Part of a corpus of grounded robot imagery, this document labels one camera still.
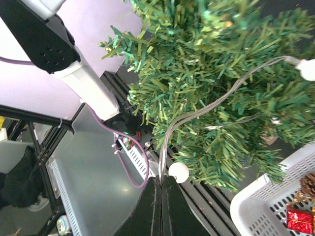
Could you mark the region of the white bulb string lights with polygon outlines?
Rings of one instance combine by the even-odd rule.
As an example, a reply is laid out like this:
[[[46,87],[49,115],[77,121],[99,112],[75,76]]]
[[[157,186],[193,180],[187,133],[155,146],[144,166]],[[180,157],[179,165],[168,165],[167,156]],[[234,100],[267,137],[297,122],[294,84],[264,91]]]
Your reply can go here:
[[[184,123],[191,121],[192,119],[195,119],[197,117],[200,117],[214,108],[216,108],[218,105],[220,105],[224,100],[226,100],[234,91],[236,91],[240,85],[253,73],[256,71],[266,67],[271,66],[279,61],[286,61],[287,63],[294,65],[297,70],[300,71],[301,77],[306,81],[314,81],[315,77],[313,73],[315,72],[315,60],[307,60],[307,59],[298,59],[293,56],[281,56],[273,58],[264,64],[255,67],[254,69],[247,72],[244,76],[240,77],[232,86],[232,88],[224,94],[222,97],[218,98],[214,102],[210,103],[209,105],[195,111],[192,113],[187,113],[185,115],[182,115],[180,117],[177,117],[174,119],[171,124],[169,125],[166,133],[165,133],[165,139],[163,141],[160,155],[159,155],[159,165],[158,165],[158,175],[159,175],[159,182],[160,184],[163,184],[163,179],[165,175],[165,169],[166,169],[166,155],[167,155],[167,148],[168,148],[168,141],[171,136],[171,134],[177,129],[177,127],[183,125]]]

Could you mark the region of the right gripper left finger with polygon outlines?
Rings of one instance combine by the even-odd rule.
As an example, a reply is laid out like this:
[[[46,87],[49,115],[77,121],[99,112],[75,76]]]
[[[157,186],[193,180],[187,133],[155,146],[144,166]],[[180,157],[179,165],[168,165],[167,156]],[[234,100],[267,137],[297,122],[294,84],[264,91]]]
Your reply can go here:
[[[148,179],[133,211],[114,235],[161,235],[161,186],[159,177]]]

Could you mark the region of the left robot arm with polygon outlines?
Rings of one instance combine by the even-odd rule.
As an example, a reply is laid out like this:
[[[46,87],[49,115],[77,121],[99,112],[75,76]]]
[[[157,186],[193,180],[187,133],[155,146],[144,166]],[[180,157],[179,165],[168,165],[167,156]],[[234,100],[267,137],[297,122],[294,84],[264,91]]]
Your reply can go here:
[[[0,17],[34,65],[70,87],[96,120],[114,133],[135,134],[139,119],[123,109],[85,60],[57,15],[62,0],[2,0]]]

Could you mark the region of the white perforated plastic basket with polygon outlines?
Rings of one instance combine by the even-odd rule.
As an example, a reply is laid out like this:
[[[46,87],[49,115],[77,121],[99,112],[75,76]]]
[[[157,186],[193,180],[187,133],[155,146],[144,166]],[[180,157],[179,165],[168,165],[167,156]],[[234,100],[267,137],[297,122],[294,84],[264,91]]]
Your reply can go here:
[[[299,180],[315,170],[315,145],[307,144],[281,162],[281,184],[262,175],[232,199],[230,214],[242,236],[299,236],[286,227],[286,204],[292,203]]]

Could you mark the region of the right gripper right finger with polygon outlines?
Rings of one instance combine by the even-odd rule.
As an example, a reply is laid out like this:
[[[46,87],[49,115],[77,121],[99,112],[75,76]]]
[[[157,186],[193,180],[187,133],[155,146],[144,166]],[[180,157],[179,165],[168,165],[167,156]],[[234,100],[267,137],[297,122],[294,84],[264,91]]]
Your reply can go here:
[[[161,235],[209,235],[193,214],[173,176],[164,176],[161,186]]]

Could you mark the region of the red gift box ornament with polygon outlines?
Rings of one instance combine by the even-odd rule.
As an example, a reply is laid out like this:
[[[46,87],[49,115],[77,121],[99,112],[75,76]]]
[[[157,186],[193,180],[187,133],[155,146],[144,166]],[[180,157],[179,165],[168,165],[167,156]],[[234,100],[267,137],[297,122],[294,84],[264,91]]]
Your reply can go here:
[[[313,213],[293,207],[286,209],[286,224],[289,230],[300,233],[312,235],[315,230]]]

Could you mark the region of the small green christmas tree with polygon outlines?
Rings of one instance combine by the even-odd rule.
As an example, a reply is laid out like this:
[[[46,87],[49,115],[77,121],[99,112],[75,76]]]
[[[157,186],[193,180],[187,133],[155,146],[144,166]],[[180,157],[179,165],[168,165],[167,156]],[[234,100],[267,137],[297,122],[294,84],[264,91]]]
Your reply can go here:
[[[281,56],[315,57],[315,3],[262,16],[275,0],[134,0],[139,35],[114,29],[100,42],[138,74],[129,103],[153,126],[161,150],[171,122],[226,94],[247,72]],[[292,146],[315,139],[315,85],[286,61],[250,75],[210,112],[177,127],[168,147],[196,181],[232,191],[254,166],[272,182],[284,171],[267,138]]]

